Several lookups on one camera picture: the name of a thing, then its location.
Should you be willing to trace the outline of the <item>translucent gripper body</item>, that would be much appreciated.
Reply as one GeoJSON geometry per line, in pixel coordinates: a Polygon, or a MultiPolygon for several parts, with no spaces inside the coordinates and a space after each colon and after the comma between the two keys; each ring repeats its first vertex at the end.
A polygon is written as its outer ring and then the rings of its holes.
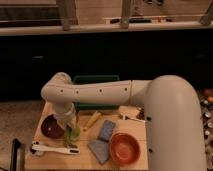
{"type": "Polygon", "coordinates": [[[65,129],[67,126],[70,128],[76,127],[76,110],[74,107],[71,108],[60,108],[54,107],[54,118],[57,120],[57,123],[62,129],[65,129]]]}

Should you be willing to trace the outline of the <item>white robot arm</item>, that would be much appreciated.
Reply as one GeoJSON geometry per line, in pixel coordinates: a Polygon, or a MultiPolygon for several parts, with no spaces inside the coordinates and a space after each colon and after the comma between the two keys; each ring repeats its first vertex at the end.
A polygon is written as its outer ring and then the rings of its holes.
{"type": "Polygon", "coordinates": [[[199,98],[180,76],[73,84],[68,74],[58,72],[41,96],[63,111],[73,102],[142,107],[149,171],[207,171],[199,98]]]}

